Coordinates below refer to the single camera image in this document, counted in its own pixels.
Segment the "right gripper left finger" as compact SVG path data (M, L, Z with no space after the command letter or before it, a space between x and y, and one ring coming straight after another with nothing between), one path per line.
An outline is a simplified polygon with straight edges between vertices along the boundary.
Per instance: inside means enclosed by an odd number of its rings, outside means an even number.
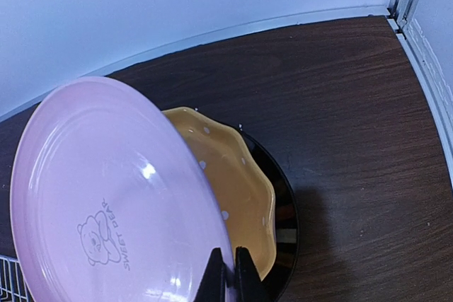
M227 268L220 248L211 251L194 302L225 302Z

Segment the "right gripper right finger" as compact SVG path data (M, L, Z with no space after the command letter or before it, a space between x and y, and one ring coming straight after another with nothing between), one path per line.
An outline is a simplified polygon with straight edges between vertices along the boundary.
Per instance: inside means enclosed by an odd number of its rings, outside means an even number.
M260 280L250 252L245 247L236 248L235 289L237 301L269 302L269 296Z

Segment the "black striped plate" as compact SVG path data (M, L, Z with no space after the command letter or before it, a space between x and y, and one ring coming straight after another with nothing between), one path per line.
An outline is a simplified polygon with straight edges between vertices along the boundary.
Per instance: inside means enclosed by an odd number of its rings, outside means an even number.
M241 133L259 168L270 180L275 193L275 235L277 256L262 280L271 301L279 301L292 278L299 255L299 216L294 191L278 162L250 134Z

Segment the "yellow dotted plate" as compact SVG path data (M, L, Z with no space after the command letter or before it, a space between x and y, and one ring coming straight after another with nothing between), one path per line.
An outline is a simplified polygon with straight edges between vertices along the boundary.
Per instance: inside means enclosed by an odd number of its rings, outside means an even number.
M264 279L276 256L273 185L233 127L198 111L164 111L203 169L219 203L232 248L245 247Z

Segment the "light pink plate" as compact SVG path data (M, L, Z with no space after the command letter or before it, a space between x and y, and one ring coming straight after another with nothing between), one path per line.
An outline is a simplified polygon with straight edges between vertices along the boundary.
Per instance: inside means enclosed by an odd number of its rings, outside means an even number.
M113 79L73 81L38 105L10 207L36 301L192 301L215 248L234 266L200 164L160 109Z

